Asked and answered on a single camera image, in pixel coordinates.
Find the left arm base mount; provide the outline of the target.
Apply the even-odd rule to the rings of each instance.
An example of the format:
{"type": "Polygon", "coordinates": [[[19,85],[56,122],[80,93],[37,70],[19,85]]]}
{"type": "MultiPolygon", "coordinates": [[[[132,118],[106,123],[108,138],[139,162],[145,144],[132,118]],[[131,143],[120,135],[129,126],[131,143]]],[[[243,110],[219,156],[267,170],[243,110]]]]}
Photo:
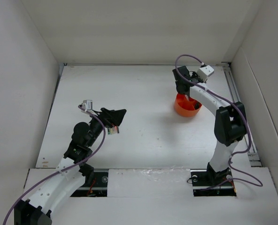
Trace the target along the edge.
{"type": "Polygon", "coordinates": [[[79,187],[71,197],[107,197],[108,170],[97,169],[87,176],[85,184],[79,187]]]}

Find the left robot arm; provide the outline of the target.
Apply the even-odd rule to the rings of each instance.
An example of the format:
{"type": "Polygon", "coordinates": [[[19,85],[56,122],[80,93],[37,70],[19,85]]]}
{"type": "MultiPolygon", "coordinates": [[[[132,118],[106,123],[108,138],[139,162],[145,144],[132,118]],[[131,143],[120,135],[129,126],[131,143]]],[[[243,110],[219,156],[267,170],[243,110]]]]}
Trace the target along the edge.
{"type": "Polygon", "coordinates": [[[13,206],[14,224],[50,225],[55,213],[69,197],[82,185],[93,182],[94,168],[86,162],[96,151],[91,147],[99,135],[106,137],[108,129],[121,125],[125,109],[99,111],[90,109],[85,103],[79,109],[91,117],[90,122],[80,122],[74,126],[71,142],[63,154],[54,173],[31,187],[38,188],[29,198],[20,197],[13,206]]]}

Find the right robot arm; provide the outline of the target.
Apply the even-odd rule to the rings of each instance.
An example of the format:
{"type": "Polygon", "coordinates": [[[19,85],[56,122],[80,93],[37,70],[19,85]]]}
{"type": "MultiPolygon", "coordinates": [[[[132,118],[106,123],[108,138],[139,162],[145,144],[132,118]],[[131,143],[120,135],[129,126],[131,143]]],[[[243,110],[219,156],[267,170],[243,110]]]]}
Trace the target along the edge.
{"type": "Polygon", "coordinates": [[[172,72],[178,94],[195,100],[215,117],[216,148],[207,165],[206,180],[209,186],[218,185],[227,180],[232,154],[238,142],[247,134],[244,105],[220,97],[208,88],[206,82],[214,73],[211,66],[201,65],[196,72],[181,66],[172,72]]]}

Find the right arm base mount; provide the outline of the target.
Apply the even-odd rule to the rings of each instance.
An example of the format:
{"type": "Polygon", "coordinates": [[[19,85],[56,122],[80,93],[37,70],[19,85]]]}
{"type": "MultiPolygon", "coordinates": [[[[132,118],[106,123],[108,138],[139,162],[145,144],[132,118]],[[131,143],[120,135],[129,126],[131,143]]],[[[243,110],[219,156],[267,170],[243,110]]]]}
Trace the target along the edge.
{"type": "Polygon", "coordinates": [[[237,196],[232,181],[222,184],[230,175],[228,172],[227,176],[214,181],[206,169],[191,169],[187,182],[192,184],[194,197],[237,196]]]}

